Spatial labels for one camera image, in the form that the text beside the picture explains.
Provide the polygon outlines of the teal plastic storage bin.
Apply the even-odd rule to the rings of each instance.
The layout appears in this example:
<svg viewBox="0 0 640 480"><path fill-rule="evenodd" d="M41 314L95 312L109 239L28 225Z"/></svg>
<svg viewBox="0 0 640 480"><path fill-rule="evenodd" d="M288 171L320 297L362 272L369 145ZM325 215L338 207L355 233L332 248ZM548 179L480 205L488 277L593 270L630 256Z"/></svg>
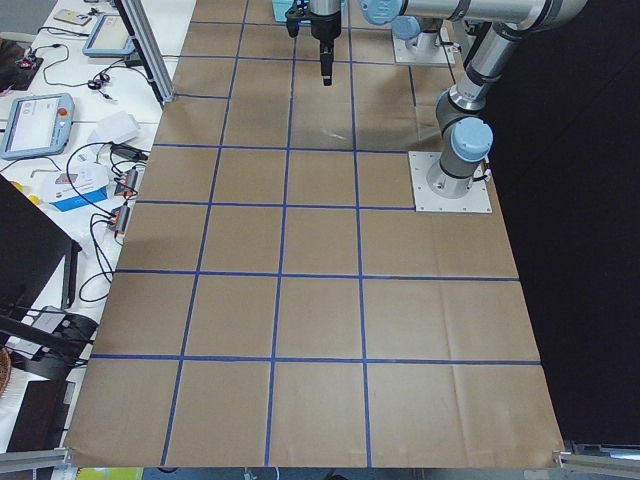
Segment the teal plastic storage bin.
<svg viewBox="0 0 640 480"><path fill-rule="evenodd" d="M288 21L298 23L309 23L308 1L304 0L273 0L272 9L274 19L278 23Z"/></svg>

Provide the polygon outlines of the far blue teach pendant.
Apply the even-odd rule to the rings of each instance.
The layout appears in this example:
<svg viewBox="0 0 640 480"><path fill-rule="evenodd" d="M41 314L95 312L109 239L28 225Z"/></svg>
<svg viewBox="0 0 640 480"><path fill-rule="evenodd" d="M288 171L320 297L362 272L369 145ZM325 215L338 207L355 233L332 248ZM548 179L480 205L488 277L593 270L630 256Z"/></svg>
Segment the far blue teach pendant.
<svg viewBox="0 0 640 480"><path fill-rule="evenodd" d="M131 55L134 50L122 18L118 14L105 13L97 18L82 52L92 58L116 58Z"/></svg>

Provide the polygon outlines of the blue teach pendant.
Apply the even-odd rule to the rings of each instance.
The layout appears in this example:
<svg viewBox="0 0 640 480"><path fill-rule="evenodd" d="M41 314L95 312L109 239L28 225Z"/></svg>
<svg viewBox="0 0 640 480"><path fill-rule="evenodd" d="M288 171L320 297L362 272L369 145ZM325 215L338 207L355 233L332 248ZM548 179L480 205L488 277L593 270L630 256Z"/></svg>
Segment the blue teach pendant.
<svg viewBox="0 0 640 480"><path fill-rule="evenodd" d="M122 18L118 14L105 13L97 18L82 52L92 58L116 58L131 55L134 50Z"/></svg>
<svg viewBox="0 0 640 480"><path fill-rule="evenodd" d="M1 141L1 158L60 154L70 138L74 110L67 93L15 99Z"/></svg>

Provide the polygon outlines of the black power adapter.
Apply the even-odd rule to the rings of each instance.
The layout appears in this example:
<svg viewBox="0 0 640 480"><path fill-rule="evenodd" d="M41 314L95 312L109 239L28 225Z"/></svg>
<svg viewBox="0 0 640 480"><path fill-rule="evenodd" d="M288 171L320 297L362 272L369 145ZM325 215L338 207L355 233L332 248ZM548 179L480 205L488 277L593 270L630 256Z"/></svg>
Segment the black power adapter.
<svg viewBox="0 0 640 480"><path fill-rule="evenodd" d="M110 150L112 154L115 154L128 161L143 162L148 160L148 155L145 151L136 147L132 147L130 145L112 145Z"/></svg>

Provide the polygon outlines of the brown paper grid mat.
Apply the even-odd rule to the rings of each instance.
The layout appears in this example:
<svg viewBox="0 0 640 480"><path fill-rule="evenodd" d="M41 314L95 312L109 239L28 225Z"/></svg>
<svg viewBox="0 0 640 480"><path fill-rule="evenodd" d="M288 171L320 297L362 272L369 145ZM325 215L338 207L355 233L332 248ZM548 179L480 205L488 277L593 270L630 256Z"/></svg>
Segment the brown paper grid mat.
<svg viewBox="0 0 640 480"><path fill-rule="evenodd" d="M67 438L82 466L539 468L562 446L501 212L419 213L449 71L200 1Z"/></svg>

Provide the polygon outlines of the blue and white box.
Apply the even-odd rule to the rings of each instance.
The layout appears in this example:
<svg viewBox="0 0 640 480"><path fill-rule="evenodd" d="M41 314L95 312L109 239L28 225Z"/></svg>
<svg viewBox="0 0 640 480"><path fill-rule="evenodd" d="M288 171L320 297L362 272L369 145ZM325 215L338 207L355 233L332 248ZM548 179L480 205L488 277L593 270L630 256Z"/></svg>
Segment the blue and white box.
<svg viewBox="0 0 640 480"><path fill-rule="evenodd" d="M49 173L42 181L40 198L66 212L108 198L107 168L96 163L74 167L69 173Z"/></svg>

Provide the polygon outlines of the near blue teach pendant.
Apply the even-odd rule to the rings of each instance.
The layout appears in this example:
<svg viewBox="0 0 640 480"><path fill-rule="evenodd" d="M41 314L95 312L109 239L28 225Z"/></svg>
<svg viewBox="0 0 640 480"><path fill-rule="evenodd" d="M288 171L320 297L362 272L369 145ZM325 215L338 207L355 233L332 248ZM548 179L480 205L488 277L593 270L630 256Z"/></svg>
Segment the near blue teach pendant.
<svg viewBox="0 0 640 480"><path fill-rule="evenodd" d="M1 158L60 154L70 138L74 110L67 93L15 99L1 141Z"/></svg>

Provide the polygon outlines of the black monitor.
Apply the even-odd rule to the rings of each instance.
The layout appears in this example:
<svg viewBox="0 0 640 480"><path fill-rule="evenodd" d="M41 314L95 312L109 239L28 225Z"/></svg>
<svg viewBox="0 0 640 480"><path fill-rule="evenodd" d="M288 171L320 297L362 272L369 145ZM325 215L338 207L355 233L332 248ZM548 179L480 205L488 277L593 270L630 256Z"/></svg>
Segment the black monitor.
<svg viewBox="0 0 640 480"><path fill-rule="evenodd" d="M1 313L32 306L60 265L60 306L76 296L81 246L6 179L1 180Z"/></svg>

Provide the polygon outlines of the aluminium frame post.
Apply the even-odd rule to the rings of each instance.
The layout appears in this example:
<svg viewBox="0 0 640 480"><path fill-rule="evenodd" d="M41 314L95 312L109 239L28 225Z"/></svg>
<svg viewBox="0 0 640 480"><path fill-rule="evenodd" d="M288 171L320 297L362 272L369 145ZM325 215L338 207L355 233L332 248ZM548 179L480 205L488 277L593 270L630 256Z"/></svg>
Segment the aluminium frame post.
<svg viewBox="0 0 640 480"><path fill-rule="evenodd" d="M140 0L116 0L118 10L141 59L147 80L161 106L172 102L175 87Z"/></svg>

